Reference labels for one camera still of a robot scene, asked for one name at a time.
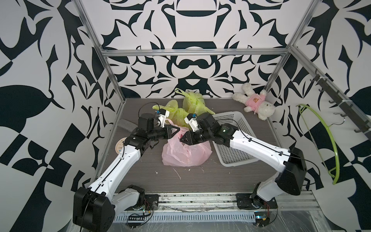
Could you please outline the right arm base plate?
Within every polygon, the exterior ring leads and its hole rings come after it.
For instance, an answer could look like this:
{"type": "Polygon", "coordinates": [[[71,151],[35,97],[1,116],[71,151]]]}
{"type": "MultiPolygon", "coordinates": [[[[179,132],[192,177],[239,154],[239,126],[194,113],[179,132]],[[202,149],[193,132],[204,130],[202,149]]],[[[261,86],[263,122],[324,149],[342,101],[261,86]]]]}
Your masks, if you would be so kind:
{"type": "Polygon", "coordinates": [[[272,198],[270,201],[264,201],[253,193],[237,193],[235,196],[239,209],[258,210],[278,208],[275,198],[272,198]]]}

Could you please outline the white plastic basket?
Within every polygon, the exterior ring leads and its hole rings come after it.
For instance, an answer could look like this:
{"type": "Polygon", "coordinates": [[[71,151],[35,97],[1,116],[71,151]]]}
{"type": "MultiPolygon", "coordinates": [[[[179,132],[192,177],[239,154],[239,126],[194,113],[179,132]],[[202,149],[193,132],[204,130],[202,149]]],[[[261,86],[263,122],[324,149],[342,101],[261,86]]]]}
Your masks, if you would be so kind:
{"type": "Polygon", "coordinates": [[[240,129],[237,134],[238,142],[231,142],[231,147],[229,148],[225,145],[218,145],[213,142],[219,161],[223,166],[236,167],[259,161],[256,157],[247,153],[247,151],[251,151],[251,149],[247,149],[246,145],[243,147],[243,142],[241,140],[243,135],[241,131],[249,137],[256,136],[241,112],[233,111],[219,113],[213,115],[213,117],[220,125],[229,123],[240,129]]]}

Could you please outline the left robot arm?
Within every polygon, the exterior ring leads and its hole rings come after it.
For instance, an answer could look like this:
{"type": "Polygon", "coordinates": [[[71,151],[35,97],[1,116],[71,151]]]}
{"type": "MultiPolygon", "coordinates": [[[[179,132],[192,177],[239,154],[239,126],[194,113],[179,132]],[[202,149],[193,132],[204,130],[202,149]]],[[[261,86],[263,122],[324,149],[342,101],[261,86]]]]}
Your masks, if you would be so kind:
{"type": "Polygon", "coordinates": [[[166,124],[169,114],[160,109],[155,114],[139,116],[137,128],[125,139],[121,152],[110,166],[89,187],[80,187],[74,194],[72,221],[75,225],[91,232],[106,232],[117,214],[130,208],[144,209],[143,188],[130,185],[119,194],[115,192],[147,149],[180,131],[179,127],[166,124]]]}

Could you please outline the pink plastic bag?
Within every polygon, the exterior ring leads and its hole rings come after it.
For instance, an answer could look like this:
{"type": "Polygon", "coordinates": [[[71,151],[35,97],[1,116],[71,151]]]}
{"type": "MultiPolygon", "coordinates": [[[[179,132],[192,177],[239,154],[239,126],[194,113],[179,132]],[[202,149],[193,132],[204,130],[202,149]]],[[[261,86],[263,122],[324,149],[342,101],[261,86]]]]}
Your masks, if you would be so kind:
{"type": "Polygon", "coordinates": [[[185,135],[186,132],[189,132],[189,129],[174,124],[170,119],[167,119],[166,122],[170,125],[179,127],[180,131],[163,146],[162,162],[165,166],[200,166],[209,159],[212,154],[210,142],[207,141],[192,146],[181,143],[180,138],[185,135]]]}

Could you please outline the green plastic bag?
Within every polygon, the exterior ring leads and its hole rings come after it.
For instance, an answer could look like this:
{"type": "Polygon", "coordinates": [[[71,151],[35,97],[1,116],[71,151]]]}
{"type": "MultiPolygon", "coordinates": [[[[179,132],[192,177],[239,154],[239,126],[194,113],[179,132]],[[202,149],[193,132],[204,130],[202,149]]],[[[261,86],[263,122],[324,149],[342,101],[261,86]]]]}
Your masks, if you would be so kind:
{"type": "Polygon", "coordinates": [[[203,113],[210,113],[211,115],[215,114],[215,112],[205,105],[205,100],[200,93],[183,91],[179,88],[175,89],[175,93],[184,96],[183,109],[188,113],[196,115],[201,115],[203,113]]]}
{"type": "MultiPolygon", "coordinates": [[[[174,125],[178,127],[185,127],[190,129],[190,126],[185,122],[185,118],[188,116],[189,113],[183,108],[178,106],[177,100],[171,100],[165,106],[155,104],[154,106],[152,106],[152,108],[157,111],[160,108],[168,111],[169,115],[166,117],[166,122],[171,121],[174,125]]],[[[163,120],[164,117],[159,118],[161,119],[161,122],[165,123],[165,121],[163,120]]]]}

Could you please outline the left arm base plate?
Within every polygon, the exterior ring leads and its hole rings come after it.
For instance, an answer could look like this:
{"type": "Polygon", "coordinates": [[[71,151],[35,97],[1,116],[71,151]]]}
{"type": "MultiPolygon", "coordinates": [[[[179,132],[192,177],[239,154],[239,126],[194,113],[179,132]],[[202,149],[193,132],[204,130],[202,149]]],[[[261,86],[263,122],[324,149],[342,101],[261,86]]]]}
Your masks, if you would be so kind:
{"type": "Polygon", "coordinates": [[[156,210],[158,208],[159,195],[145,194],[145,210],[156,210]]]}

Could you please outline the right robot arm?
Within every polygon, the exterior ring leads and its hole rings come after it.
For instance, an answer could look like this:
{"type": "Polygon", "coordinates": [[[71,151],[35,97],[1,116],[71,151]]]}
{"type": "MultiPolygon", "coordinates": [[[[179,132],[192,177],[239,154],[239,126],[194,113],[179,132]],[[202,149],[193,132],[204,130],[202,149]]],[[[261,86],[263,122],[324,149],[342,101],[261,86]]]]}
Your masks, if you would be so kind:
{"type": "Polygon", "coordinates": [[[245,152],[276,170],[275,175],[258,183],[247,199],[238,204],[240,209],[269,206],[270,201],[284,193],[293,196],[301,194],[307,166],[300,150],[288,150],[268,144],[245,134],[237,124],[219,124],[209,113],[200,116],[189,114],[184,121],[191,130],[181,137],[182,143],[192,146],[213,141],[218,145],[245,152]]]}

